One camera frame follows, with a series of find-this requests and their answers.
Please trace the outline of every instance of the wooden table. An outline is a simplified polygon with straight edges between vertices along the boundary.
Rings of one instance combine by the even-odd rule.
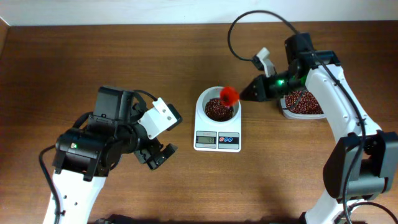
[[[364,109],[385,131],[398,131],[398,22],[300,22],[317,49],[332,49]],[[242,90],[260,74],[232,56],[229,24],[167,26],[11,27],[0,60],[0,221],[40,223],[50,190],[39,152],[82,113],[101,85],[140,88],[173,103],[183,123],[163,133],[178,151],[151,172],[133,155],[106,180],[90,221],[112,213],[191,221],[278,221],[312,208],[324,186],[322,169],[335,143],[326,120],[285,119],[275,102],[242,102],[240,153],[193,149],[195,103],[216,85]],[[281,23],[239,24],[237,53],[266,46],[278,71],[287,69]],[[54,152],[45,156],[50,167]],[[376,201],[398,213],[398,186]],[[355,220],[392,223],[376,208]]]

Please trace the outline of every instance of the green led light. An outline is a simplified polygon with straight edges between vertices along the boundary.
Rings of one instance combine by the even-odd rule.
[[[283,83],[285,83],[285,80],[278,80],[278,85],[282,85]]]

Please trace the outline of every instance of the white bracket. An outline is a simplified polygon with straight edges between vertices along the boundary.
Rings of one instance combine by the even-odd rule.
[[[268,59],[269,54],[269,50],[265,47],[263,47],[260,52],[256,54],[256,56],[259,58],[260,62],[264,66],[264,72],[266,73],[267,78],[276,74],[274,64],[271,62],[271,60]]]
[[[153,101],[152,104],[154,107],[146,111],[138,121],[145,128],[148,138],[151,140],[177,122],[176,117],[161,98]]]

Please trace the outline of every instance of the scale display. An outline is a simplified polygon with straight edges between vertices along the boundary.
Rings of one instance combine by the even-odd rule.
[[[214,138],[214,137],[202,137],[202,136],[198,136],[197,143],[214,144],[215,141],[216,141],[216,138]]]

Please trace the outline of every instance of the white container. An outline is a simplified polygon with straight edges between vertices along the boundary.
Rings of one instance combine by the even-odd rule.
[[[322,119],[322,118],[326,118],[325,114],[297,114],[297,113],[290,112],[289,110],[284,110],[283,108],[286,108],[285,97],[286,96],[284,96],[282,99],[280,99],[279,106],[280,106],[284,116],[287,119]]]

